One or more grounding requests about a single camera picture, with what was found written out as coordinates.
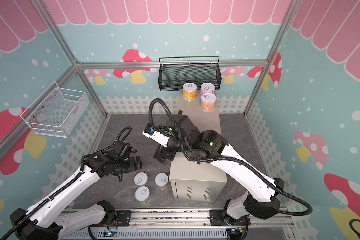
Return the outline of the white lid can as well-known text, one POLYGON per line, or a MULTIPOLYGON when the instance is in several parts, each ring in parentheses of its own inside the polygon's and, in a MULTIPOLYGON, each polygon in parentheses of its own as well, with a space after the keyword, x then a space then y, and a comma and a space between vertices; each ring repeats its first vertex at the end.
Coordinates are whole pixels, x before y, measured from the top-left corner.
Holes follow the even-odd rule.
POLYGON ((148 181, 148 175, 144 172, 137 173, 134 177, 134 183, 138 187, 145 186, 148 181))

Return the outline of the green label can front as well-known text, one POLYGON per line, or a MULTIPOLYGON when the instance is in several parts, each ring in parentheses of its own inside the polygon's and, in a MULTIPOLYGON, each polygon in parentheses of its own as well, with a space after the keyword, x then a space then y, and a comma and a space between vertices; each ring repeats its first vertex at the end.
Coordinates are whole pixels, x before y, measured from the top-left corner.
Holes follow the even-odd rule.
POLYGON ((141 204, 147 204, 151 200, 151 192, 148 187, 141 186, 135 192, 135 198, 141 204))

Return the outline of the yellow label can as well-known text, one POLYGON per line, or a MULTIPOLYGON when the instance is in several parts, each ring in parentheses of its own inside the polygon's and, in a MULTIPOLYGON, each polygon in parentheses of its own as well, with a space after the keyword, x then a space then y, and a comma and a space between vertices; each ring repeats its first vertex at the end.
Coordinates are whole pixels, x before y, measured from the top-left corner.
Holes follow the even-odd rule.
POLYGON ((186 101, 193 101, 197 96, 197 85, 194 83, 185 83, 183 85, 183 98, 186 101))

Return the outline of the orange label can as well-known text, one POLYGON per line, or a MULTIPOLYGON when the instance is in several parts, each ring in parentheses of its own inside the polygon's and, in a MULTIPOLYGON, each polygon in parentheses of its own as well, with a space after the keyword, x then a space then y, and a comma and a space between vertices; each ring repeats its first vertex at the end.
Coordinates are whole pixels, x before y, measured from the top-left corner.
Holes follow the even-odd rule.
POLYGON ((217 104, 217 96, 212 93, 205 93, 201 97, 201 109, 206 113, 211 113, 215 110, 217 104))

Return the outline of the pink label can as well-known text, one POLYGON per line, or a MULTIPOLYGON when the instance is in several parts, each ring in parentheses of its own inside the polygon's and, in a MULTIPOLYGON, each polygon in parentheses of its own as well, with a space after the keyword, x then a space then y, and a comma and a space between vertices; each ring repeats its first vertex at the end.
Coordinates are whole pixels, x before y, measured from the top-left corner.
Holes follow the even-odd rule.
POLYGON ((201 84, 200 94, 214 94, 215 93, 215 85, 212 83, 203 83, 201 84))

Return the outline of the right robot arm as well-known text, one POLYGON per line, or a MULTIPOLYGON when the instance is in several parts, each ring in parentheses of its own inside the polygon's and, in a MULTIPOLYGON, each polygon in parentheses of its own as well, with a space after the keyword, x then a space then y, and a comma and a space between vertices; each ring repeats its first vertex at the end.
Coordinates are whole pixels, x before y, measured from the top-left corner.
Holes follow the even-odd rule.
POLYGON ((211 164, 246 189, 242 196, 226 202, 222 213, 226 223, 249 215, 267 220, 276 214, 307 216, 313 212, 309 203, 283 190, 285 183, 281 178, 272 179, 261 173, 218 132, 200 132, 182 112, 173 115, 160 98, 149 105, 149 123, 143 134, 157 142, 159 150, 182 153, 198 165, 211 164))

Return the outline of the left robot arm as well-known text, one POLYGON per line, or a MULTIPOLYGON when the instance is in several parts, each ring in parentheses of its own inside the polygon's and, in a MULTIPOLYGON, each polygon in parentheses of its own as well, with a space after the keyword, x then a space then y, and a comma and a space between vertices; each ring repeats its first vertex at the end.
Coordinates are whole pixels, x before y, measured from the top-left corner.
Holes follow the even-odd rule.
POLYGON ((143 166, 137 151, 125 141, 131 133, 125 127, 116 140, 100 151, 81 157, 79 168, 57 189, 28 209, 17 209, 11 216, 12 228, 3 240, 15 234, 19 240, 60 240, 77 230, 101 224, 110 227, 119 220, 116 209, 108 201, 99 201, 92 207, 62 217, 63 210, 84 190, 103 177, 116 176, 140 170, 143 166))

